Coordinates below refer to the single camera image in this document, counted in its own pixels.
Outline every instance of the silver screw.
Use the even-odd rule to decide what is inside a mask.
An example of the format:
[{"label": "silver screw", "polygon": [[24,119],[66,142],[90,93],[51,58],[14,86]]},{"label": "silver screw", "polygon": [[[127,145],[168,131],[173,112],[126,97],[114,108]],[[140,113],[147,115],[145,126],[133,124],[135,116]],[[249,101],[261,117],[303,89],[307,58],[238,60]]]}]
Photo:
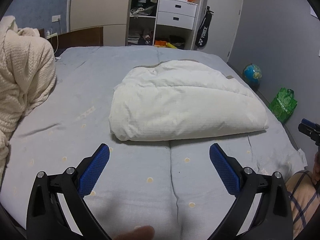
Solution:
[{"label": "silver screw", "polygon": [[67,174],[72,174],[75,172],[75,169],[70,167],[70,168],[67,168]]},{"label": "silver screw", "polygon": [[275,172],[275,176],[276,176],[276,178],[278,178],[278,179],[280,179],[280,178],[282,177],[281,173],[278,172],[278,171]]},{"label": "silver screw", "polygon": [[44,176],[44,172],[43,171],[40,171],[38,174],[37,174],[37,177],[38,178],[42,178]]},{"label": "silver screw", "polygon": [[252,173],[252,169],[249,168],[249,167],[246,167],[246,168],[244,168],[244,172],[245,172],[246,174],[251,174],[251,173]]}]

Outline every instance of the gray wall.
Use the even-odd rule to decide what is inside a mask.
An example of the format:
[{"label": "gray wall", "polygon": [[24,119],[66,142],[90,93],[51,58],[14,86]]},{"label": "gray wall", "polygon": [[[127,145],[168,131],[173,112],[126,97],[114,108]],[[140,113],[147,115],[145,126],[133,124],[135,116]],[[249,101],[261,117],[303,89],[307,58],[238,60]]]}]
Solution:
[{"label": "gray wall", "polygon": [[316,146],[299,133],[302,118],[320,124],[320,22],[307,0],[244,0],[229,63],[238,71],[262,69],[260,92],[271,101],[281,87],[293,89],[298,106],[287,127],[312,169]]},{"label": "gray wall", "polygon": [[58,22],[52,22],[53,15],[61,15],[61,29],[65,33],[67,0],[13,0],[5,15],[16,17],[18,28],[52,28],[53,33],[60,33]]}]

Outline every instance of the white drawer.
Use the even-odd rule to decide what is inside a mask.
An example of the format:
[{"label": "white drawer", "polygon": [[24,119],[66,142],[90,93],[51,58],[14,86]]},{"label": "white drawer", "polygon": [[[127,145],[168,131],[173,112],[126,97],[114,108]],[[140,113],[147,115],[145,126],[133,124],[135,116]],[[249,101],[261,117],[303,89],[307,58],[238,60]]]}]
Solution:
[{"label": "white drawer", "polygon": [[190,17],[187,15],[168,12],[158,12],[157,24],[175,26],[192,30],[194,20],[194,17]]},{"label": "white drawer", "polygon": [[172,12],[195,17],[197,5],[177,0],[159,0],[160,12]]}]

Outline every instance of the white door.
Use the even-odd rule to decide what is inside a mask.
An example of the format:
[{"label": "white door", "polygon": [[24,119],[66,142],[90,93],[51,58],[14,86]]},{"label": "white door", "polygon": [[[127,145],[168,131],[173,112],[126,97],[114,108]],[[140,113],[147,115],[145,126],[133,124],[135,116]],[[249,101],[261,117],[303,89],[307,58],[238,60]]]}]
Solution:
[{"label": "white door", "polygon": [[239,25],[243,0],[208,0],[214,12],[206,46],[199,51],[215,54],[228,61]]}]

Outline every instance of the mattress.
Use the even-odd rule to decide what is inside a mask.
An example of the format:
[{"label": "mattress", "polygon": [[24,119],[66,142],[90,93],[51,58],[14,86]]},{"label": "mattress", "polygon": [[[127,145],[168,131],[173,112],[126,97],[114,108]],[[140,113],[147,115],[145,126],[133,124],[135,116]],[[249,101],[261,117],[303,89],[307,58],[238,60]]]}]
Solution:
[{"label": "mattress", "polygon": [[[269,129],[262,132],[161,142],[121,142],[112,136],[108,116],[113,88],[135,66],[173,59],[197,60],[247,86],[218,56],[198,51],[87,47],[61,55],[56,87],[20,122],[10,140],[0,201],[18,223],[26,226],[30,191],[39,171],[58,174],[76,167],[101,143],[110,147],[110,160],[84,200],[111,237],[152,225],[155,239],[207,239],[235,199],[210,162],[213,143],[257,173],[280,171],[288,178],[306,166],[305,157],[292,147],[267,108]],[[71,229],[79,232],[63,196],[59,199]],[[257,196],[241,231],[249,227],[258,203]]]}]

